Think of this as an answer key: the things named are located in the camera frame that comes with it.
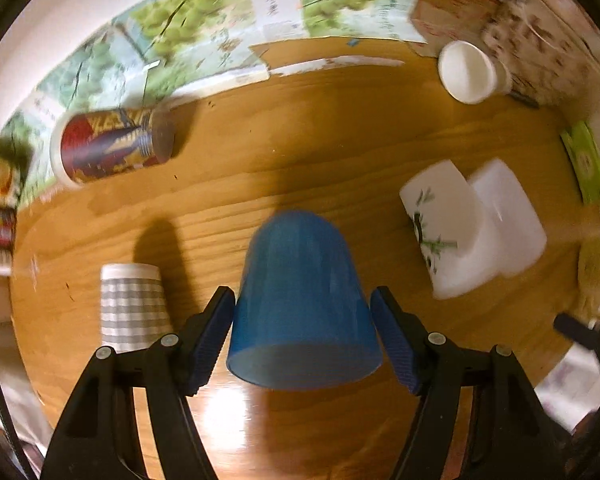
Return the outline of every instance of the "screw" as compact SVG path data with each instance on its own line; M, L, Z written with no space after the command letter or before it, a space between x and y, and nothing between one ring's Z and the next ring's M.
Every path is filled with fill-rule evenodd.
M511 355L511 348L506 345L496 345L496 352L503 357L509 357Z
M106 359L111 355L111 348L108 346L101 346L96 350L96 357L98 359Z
M175 346L178 344L178 341L180 341L180 338L175 334L167 334L162 336L160 344L162 346Z
M429 342L434 345L443 345L446 343L446 337L444 337L440 332L431 332L429 334Z

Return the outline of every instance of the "blue gripper pad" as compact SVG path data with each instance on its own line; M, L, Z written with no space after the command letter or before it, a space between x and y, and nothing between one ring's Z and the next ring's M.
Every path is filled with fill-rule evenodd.
M180 362L182 373L180 391L193 396L201 386L209 382L218 355L234 321L234 292L221 286L216 290L206 308L191 316L180 336L184 341Z
M403 312L389 289L379 286L371 294L371 317L391 361L398 382L418 395L426 380L427 330L417 316Z

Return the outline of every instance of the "wooden table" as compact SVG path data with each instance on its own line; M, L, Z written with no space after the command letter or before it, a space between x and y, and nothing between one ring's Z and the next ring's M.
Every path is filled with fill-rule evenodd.
M597 209L580 201L558 138L564 118L506 97L460 104L440 85L435 60L400 43L365 40L352 49L345 42L276 44L264 57L272 66L334 54L405 64L272 78L184 105L174 112L176 149L168 164L62 192L20 213L14 323L51 423L100 344L103 264L158 265L178 328L218 285L238 291L251 235L285 208L334 222L365 292L388 285L430 330L470 348L510 345L533 382L564 354L568 343L552 320L576 295L578 241L600 230ZM435 301L398 190L438 160L451 158L469 175L494 156L518 176L548 247L515 278ZM387 364L354 384L293 394L241 382L226 370L225 354L226 348L210 384L190 400L219 478L388 477L416 399ZM146 399L140 391L136 398L148 469L160 478Z

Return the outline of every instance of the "gray and white striped cup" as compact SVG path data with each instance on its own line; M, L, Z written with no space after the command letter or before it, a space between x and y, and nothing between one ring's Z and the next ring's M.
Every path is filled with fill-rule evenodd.
M164 303L160 269L148 264L109 264L100 273L103 346L130 352L173 332Z

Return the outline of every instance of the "black cable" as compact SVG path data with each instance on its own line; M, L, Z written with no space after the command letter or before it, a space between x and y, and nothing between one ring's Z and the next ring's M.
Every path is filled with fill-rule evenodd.
M28 480L38 480L38 477L33 472L31 468L31 464L29 463L29 459L24 453L22 446L20 445L20 439L16 434L16 429L13 427L13 421L11 420L11 415L9 414L9 408L7 406L7 402L4 400L4 394L2 392L2 388L0 387L0 421L2 423L2 427L4 428L4 433L7 437L7 441L14 455L18 459L20 463L20 467L24 471L24 474Z

